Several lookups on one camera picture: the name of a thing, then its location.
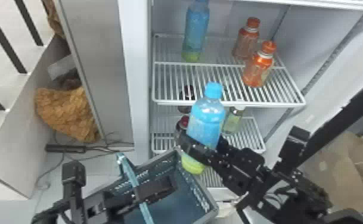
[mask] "blue basket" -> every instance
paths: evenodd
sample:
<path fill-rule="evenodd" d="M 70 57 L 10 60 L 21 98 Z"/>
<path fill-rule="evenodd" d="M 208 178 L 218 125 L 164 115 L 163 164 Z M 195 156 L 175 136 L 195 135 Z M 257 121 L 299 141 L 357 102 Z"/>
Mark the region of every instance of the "blue basket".
<path fill-rule="evenodd" d="M 148 205 L 155 224 L 207 223 L 218 214 L 218 206 L 206 187 L 181 166 L 179 152 L 169 150 L 134 170 L 139 184 L 155 180 L 163 175 L 173 175 L 177 190 L 166 198 Z M 132 191 L 126 175 L 104 188 L 113 195 Z M 145 223 L 140 209 L 124 216 L 126 224 Z"/>

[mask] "orange bottle cap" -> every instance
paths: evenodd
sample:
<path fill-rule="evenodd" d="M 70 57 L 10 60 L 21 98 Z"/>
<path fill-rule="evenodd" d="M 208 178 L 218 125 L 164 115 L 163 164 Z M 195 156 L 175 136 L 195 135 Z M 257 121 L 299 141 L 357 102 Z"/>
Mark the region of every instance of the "orange bottle cap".
<path fill-rule="evenodd" d="M 273 41 L 264 41 L 262 43 L 262 51 L 267 54 L 273 54 L 276 51 L 276 43 Z"/>
<path fill-rule="evenodd" d="M 260 20 L 256 17 L 249 17 L 247 19 L 247 27 L 250 27 L 250 28 L 258 28 L 259 27 L 259 23 L 260 23 Z"/>

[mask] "plastic bottle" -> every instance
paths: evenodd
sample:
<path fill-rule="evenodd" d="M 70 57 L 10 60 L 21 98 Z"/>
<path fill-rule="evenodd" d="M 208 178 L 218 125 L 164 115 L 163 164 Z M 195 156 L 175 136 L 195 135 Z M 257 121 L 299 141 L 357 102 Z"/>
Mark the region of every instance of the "plastic bottle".
<path fill-rule="evenodd" d="M 274 64 L 273 53 L 276 50 L 276 44 L 272 41 L 264 41 L 262 49 L 246 60 L 243 73 L 243 82 L 247 86 L 261 87 L 271 71 Z"/>
<path fill-rule="evenodd" d="M 222 85 L 209 82 L 204 94 L 205 97 L 197 100 L 192 107 L 187 135 L 216 150 L 226 113 L 220 102 Z M 200 174 L 205 168 L 185 153 L 181 156 L 181 162 L 184 169 L 193 174 Z"/>
<path fill-rule="evenodd" d="M 224 135 L 232 135 L 238 131 L 240 127 L 241 118 L 243 117 L 245 106 L 236 105 L 235 107 L 230 107 L 226 119 L 224 120 L 222 133 Z"/>
<path fill-rule="evenodd" d="M 207 25 L 209 24 L 208 4 L 209 0 L 195 0 L 188 7 L 181 53 L 187 62 L 195 63 L 201 56 Z"/>
<path fill-rule="evenodd" d="M 246 60 L 253 54 L 259 37 L 259 23 L 258 18 L 249 17 L 246 26 L 238 31 L 238 38 L 232 49 L 235 59 Z"/>

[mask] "black robotic claw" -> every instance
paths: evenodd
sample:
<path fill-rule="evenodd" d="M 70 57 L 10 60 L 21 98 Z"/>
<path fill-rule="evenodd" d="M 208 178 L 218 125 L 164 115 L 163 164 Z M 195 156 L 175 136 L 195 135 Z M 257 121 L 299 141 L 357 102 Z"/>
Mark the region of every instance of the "black robotic claw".
<path fill-rule="evenodd" d="M 222 183 L 235 194 L 241 196 L 236 210 L 242 221 L 249 223 L 243 212 L 251 207 L 274 224 L 363 224 L 361 215 L 348 210 L 338 215 L 327 214 L 331 207 L 327 193 L 303 177 L 297 170 L 305 158 L 305 147 L 309 132 L 293 127 L 280 153 L 280 160 L 273 169 L 265 166 L 265 159 L 249 148 L 239 150 L 229 145 L 220 137 L 216 150 L 210 150 L 190 138 L 185 131 L 175 136 L 181 149 L 197 161 L 210 166 L 222 178 Z M 268 201 L 269 190 L 278 182 L 284 181 L 285 187 L 278 188 L 273 199 L 279 200 L 280 206 Z M 281 201 L 280 195 L 286 198 Z"/>

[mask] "blue bottle cap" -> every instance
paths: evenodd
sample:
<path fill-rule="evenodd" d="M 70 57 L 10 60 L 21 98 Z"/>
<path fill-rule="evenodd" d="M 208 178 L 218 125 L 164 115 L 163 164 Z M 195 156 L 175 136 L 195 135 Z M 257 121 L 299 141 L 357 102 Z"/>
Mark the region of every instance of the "blue bottle cap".
<path fill-rule="evenodd" d="M 208 82 L 205 86 L 205 96 L 211 99 L 220 99 L 222 90 L 222 85 L 217 82 Z"/>

